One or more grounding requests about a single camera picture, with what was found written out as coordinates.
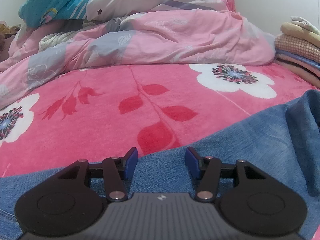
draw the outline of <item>bed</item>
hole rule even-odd
[[[182,147],[316,89],[234,0],[28,0],[19,15],[0,63],[2,177]]]

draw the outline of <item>beige folded cloth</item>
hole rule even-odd
[[[275,47],[320,63],[320,48],[308,41],[279,34],[276,36]]]
[[[283,34],[309,41],[311,44],[320,48],[320,35],[308,31],[293,23],[282,23],[280,30]]]
[[[311,85],[317,88],[320,88],[320,80],[314,75],[310,74],[309,72],[303,70],[302,68],[281,62],[279,60],[276,60],[276,63],[289,69],[291,72],[295,73],[296,75],[301,77],[303,80],[309,82]]]
[[[316,76],[320,77],[320,70],[317,69],[316,67],[313,67],[313,66],[305,63],[305,62],[302,62],[300,60],[297,60],[295,58],[289,57],[289,56],[284,55],[284,54],[277,54],[276,58],[281,58],[281,59],[288,60],[288,61],[291,61],[293,63],[299,64],[300,66],[303,66],[307,70],[313,72]]]

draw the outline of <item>blue denim fabric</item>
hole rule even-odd
[[[213,155],[225,163],[247,159],[299,193],[308,205],[301,235],[311,239],[320,224],[320,92],[307,91],[283,105],[261,111],[214,133],[192,146],[201,156]],[[194,182],[184,164],[186,147],[144,156],[138,160],[132,192],[191,192]],[[0,239],[16,239],[21,231],[14,218],[14,204],[28,189],[59,169],[0,179]],[[220,181],[220,192],[232,187]],[[102,180],[92,189],[103,195]]]

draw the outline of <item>white flower print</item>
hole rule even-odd
[[[236,92],[239,89],[258,98],[276,97],[276,92],[268,85],[275,83],[265,75],[247,71],[235,64],[189,64],[190,68],[201,72],[197,80],[203,86],[221,92]]]
[[[0,146],[16,141],[27,131],[34,117],[30,108],[38,99],[39,94],[32,94],[0,111]]]

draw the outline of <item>metal screw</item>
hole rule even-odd
[[[125,197],[125,194],[122,191],[112,191],[110,192],[109,197],[112,199],[122,199]]]
[[[210,191],[200,191],[197,193],[197,197],[200,199],[211,199],[213,194]]]

